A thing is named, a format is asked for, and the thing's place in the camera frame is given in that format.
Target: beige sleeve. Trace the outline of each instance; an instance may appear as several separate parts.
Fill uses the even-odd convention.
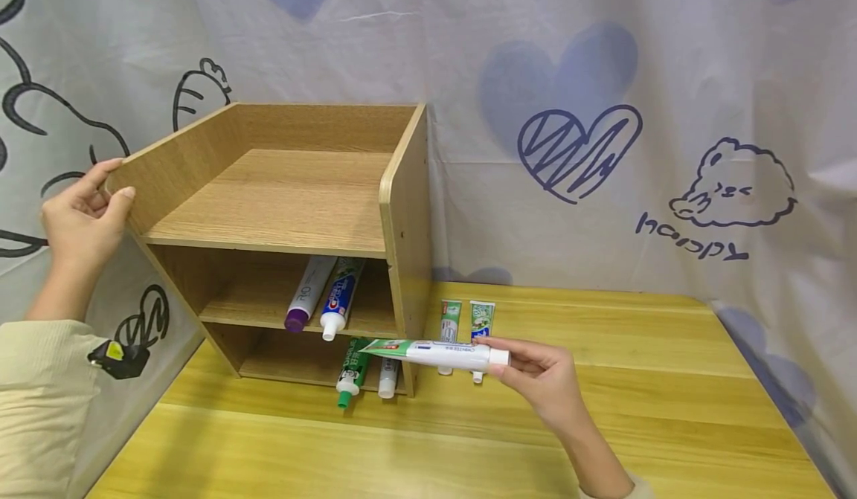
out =
[[[77,321],[0,325],[0,499],[65,498],[104,341]]]
[[[655,499],[655,493],[652,491],[652,487],[649,486],[647,482],[641,480],[636,475],[628,473],[628,476],[631,477],[631,480],[634,481],[634,489],[630,495],[627,495],[625,499]],[[598,499],[592,498],[590,495],[584,493],[584,490],[580,490],[580,499]]]

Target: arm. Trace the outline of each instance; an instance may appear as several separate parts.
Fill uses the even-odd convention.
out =
[[[89,412],[103,338],[81,323],[123,235],[133,190],[100,193],[106,161],[42,207],[51,269],[26,321],[0,326],[0,498],[64,498]]]
[[[574,359],[565,348],[497,337],[479,338],[512,353],[510,366],[491,365],[489,374],[518,391],[562,443],[584,498],[647,499],[652,490],[622,467],[598,431],[577,385]]]

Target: green toothpaste tube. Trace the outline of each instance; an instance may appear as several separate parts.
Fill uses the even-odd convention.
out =
[[[470,341],[473,341],[477,337],[491,335],[491,324],[494,323],[494,308],[494,302],[470,301]],[[481,383],[483,381],[483,373],[474,370],[473,381],[474,383]]]
[[[440,302],[440,340],[454,343],[458,339],[458,317],[461,315],[460,300],[442,300]],[[449,376],[451,367],[438,367],[438,373]]]
[[[370,354],[360,351],[367,343],[368,340],[363,337],[352,337],[348,343],[348,352],[345,353],[342,371],[336,382],[336,390],[339,392],[338,406],[342,409],[348,408],[351,397],[360,393],[360,387],[366,379]]]
[[[414,364],[485,371],[490,364],[509,364],[509,351],[472,343],[411,339],[376,339],[360,352]]]

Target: shelf compartment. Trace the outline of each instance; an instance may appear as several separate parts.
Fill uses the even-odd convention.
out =
[[[385,153],[250,149],[142,239],[383,258],[378,189],[389,161]]]
[[[238,373],[252,379],[336,386],[349,341],[350,337],[343,335],[327,342],[315,334],[265,329]],[[362,389],[378,391],[379,373],[380,358],[373,357]],[[396,393],[406,394],[401,368]]]
[[[205,323],[284,329],[283,319],[304,275],[308,256],[241,252],[233,262],[229,283],[199,313]],[[304,328],[321,333],[321,310],[330,292],[327,281],[319,306]],[[348,325],[340,335],[394,339],[398,337],[387,263],[370,259],[357,285]]]

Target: wooden table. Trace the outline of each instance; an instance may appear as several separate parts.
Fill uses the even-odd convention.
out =
[[[711,311],[687,297],[438,283],[495,334],[573,350],[588,407],[663,499],[832,498]],[[469,337],[469,307],[459,339]],[[417,397],[236,380],[204,344],[89,497],[575,498],[559,444],[494,379],[423,368]]]

